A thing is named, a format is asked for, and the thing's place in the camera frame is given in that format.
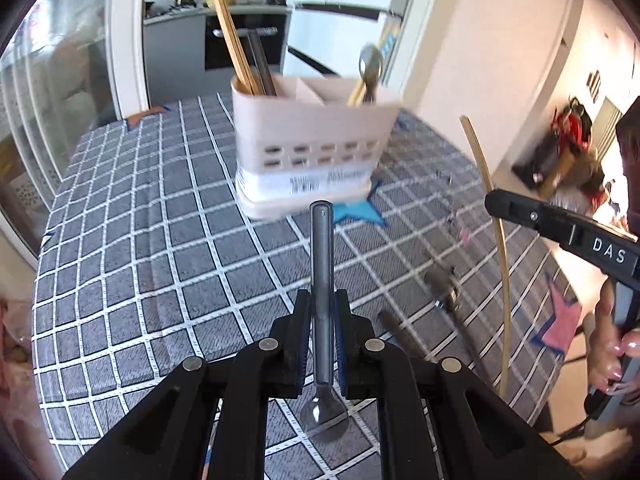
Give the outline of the person's right hand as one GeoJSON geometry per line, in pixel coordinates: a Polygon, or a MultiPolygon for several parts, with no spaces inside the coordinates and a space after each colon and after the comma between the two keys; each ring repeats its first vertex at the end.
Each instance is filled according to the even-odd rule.
{"type": "MultiPolygon", "coordinates": [[[[600,298],[594,308],[594,329],[589,338],[587,352],[588,380],[594,388],[611,394],[614,384],[623,380],[623,356],[639,357],[639,331],[622,335],[613,323],[615,287],[608,278],[600,289],[600,298]]],[[[632,391],[639,389],[639,378],[626,380],[632,391]]]]}

